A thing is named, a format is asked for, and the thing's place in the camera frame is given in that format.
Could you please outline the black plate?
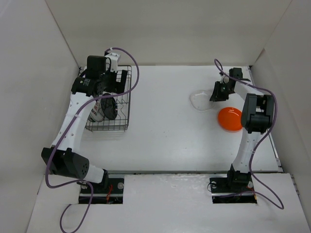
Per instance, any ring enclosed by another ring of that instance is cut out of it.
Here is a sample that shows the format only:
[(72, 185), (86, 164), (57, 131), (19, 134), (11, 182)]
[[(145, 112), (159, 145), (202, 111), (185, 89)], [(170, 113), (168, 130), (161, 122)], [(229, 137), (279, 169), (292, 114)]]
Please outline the black plate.
[(104, 116), (108, 120), (115, 120), (118, 115), (118, 105), (114, 98), (101, 99), (101, 107)]

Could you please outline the clear glass plate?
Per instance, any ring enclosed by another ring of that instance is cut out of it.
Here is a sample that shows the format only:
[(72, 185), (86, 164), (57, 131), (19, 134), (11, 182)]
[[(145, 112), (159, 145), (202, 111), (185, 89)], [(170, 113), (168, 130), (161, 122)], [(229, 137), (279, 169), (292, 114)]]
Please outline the clear glass plate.
[(197, 90), (190, 94), (189, 100), (195, 110), (205, 112), (214, 106), (214, 102), (210, 101), (211, 95), (211, 90)]

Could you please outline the orange plate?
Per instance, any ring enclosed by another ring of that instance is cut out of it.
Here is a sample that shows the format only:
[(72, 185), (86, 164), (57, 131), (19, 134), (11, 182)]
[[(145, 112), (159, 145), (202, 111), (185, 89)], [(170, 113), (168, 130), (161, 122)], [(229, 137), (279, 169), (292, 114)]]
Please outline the orange plate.
[(225, 107), (218, 112), (219, 125), (226, 131), (237, 132), (242, 129), (242, 112), (233, 107)]

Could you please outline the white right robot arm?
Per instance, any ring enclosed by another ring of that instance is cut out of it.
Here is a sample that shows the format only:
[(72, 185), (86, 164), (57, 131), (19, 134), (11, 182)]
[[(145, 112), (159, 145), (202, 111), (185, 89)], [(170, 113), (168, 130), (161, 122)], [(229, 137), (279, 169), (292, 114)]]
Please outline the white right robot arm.
[(275, 122), (275, 96), (261, 88), (256, 88), (247, 79), (241, 78), (240, 68), (229, 70), (233, 77), (221, 72), (221, 93), (228, 98), (238, 94), (243, 100), (241, 125), (242, 139), (238, 153), (225, 178), (225, 186), (236, 191), (251, 182), (252, 160), (259, 144)]

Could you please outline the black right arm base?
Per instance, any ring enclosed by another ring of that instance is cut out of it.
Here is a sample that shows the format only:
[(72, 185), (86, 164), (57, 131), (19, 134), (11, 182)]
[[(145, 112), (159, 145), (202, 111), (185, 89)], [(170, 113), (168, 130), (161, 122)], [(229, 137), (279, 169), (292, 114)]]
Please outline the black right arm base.
[(225, 176), (211, 176), (208, 185), (213, 204), (257, 204), (250, 172), (240, 173), (231, 169)]

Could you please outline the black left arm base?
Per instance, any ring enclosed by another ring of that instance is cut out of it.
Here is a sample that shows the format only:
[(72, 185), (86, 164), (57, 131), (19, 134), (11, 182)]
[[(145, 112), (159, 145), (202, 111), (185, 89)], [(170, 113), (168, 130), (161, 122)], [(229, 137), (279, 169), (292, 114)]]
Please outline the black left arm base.
[[(77, 182), (80, 185), (78, 197), (79, 204), (88, 204), (91, 198), (91, 188), (86, 182)], [(109, 175), (104, 170), (104, 178), (101, 183), (92, 183), (92, 204), (123, 204), (124, 175)]]

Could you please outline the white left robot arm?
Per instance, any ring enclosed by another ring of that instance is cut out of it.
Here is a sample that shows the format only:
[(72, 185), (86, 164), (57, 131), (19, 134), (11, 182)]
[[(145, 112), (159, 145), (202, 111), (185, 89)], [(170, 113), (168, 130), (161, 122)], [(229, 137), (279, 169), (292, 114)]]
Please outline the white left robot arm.
[(223, 130), (217, 115), (224, 102), (204, 100), (202, 111), (191, 94), (211, 95), (220, 80), (212, 66), (136, 66), (127, 91), (113, 95), (118, 114), (127, 113), (127, 130), (93, 131), (85, 125), (104, 99), (106, 81), (77, 77), (63, 124), (51, 146), (42, 150), (46, 172), (89, 181), (108, 189), (106, 173), (195, 173), (226, 171), (240, 137)]

